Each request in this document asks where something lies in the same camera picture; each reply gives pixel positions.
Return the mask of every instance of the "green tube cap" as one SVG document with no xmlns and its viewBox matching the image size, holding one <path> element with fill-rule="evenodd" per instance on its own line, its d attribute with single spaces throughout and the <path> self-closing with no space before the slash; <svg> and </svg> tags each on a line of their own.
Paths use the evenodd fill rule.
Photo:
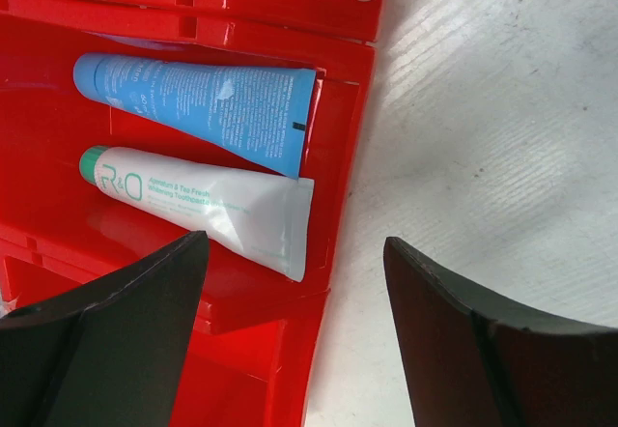
<svg viewBox="0 0 618 427">
<path fill-rule="evenodd" d="M 97 181 L 95 180 L 95 165 L 97 164 L 97 160 L 107 149 L 109 149 L 109 147 L 103 145 L 91 147 L 84 152 L 84 155 L 82 155 L 79 160 L 79 172 L 81 173 L 81 177 L 92 185 L 97 185 Z"/>
</svg>

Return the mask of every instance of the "red plastic case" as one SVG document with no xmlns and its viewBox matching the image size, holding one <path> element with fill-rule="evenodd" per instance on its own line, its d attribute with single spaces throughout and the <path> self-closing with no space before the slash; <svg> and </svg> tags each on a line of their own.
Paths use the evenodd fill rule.
<svg viewBox="0 0 618 427">
<path fill-rule="evenodd" d="M 300 425 L 374 64 L 375 51 L 363 41 L 375 37 L 380 6 L 380 0 L 0 0 L 4 299 L 22 306 L 57 295 L 183 233 L 86 184 L 77 163 L 90 146 L 264 171 L 84 99 L 71 77 L 80 55 L 316 69 L 300 172 L 316 181 L 305 280 L 294 283 L 212 244 L 172 419 L 182 427 Z"/>
</svg>

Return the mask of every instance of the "white toothpaste tube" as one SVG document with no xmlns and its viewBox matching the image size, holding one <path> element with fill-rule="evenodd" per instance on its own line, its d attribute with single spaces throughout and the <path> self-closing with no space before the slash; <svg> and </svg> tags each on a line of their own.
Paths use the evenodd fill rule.
<svg viewBox="0 0 618 427">
<path fill-rule="evenodd" d="M 209 237 L 292 280 L 305 273 L 311 179 L 211 166 L 124 147 L 93 147 L 79 161 L 103 193 Z"/>
</svg>

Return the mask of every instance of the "toothpaste tube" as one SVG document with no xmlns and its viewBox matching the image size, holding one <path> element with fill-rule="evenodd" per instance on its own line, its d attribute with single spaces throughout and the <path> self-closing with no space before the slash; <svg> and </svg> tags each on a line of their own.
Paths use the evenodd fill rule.
<svg viewBox="0 0 618 427">
<path fill-rule="evenodd" d="M 297 179 L 316 72 L 214 67 L 88 53 L 79 92 Z"/>
<path fill-rule="evenodd" d="M 295 281 L 305 273 L 311 179 L 211 166 L 123 147 L 79 162 L 103 193 L 189 230 Z"/>
</svg>

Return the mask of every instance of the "white floor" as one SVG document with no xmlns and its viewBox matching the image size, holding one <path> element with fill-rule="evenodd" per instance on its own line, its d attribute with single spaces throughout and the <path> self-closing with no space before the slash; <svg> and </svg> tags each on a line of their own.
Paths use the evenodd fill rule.
<svg viewBox="0 0 618 427">
<path fill-rule="evenodd" d="M 308 427 L 411 426 L 381 263 L 400 236 L 618 326 L 618 0 L 387 0 Z"/>
</svg>

